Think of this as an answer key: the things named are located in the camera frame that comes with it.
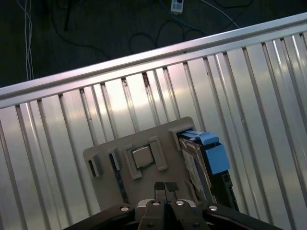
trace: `corrugated metal sheet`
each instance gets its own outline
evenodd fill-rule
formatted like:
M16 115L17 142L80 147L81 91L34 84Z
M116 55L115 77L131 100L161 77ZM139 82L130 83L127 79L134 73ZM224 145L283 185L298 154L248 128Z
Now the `corrugated metal sheet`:
M180 117L225 144L242 212L307 226L307 14L0 90L0 228L99 211L83 150Z

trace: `white cable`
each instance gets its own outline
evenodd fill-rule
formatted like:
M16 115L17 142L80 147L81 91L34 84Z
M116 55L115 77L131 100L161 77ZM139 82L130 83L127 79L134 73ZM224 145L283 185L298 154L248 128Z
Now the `white cable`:
M32 20L31 20L31 7L32 7L32 0L30 0L29 4L29 47L28 47L28 62L31 65L30 69L30 79L34 79L34 73L33 73L33 64L32 64L32 52L31 52L31 42L32 42Z
M24 36L25 36L25 57L26 57L25 69L26 69L27 80L29 81L31 79L31 75L33 77L32 52L31 52L32 21L31 21L30 15L26 11L28 0L25 0L24 7L22 7L22 5L20 4L20 2L18 0L16 0L16 1L17 1L17 4L19 5L19 7L24 11L24 20L25 20ZM28 40L27 40L27 19L29 19L29 47L28 47Z
M211 5L210 3L206 2L205 0L201 0L203 3L207 4L208 6L211 6L212 8L216 9L218 12L220 12L222 15L224 15L226 18L228 18L237 28L240 28L237 23L234 22L234 20L232 20L226 13L224 13L222 10L220 10L219 8Z

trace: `screw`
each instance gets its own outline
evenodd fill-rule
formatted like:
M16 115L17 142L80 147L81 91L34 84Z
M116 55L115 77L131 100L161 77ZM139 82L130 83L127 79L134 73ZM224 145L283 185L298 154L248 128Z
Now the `screw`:
M123 212L127 212L129 210L129 208L128 207L121 207L120 210L123 211Z
M210 209L211 211L216 211L216 210L217 210L217 206L211 205L211 206L209 206L209 209Z
M183 201L179 200L179 201L176 201L176 205L182 206L182 205L184 205L184 203L183 203Z

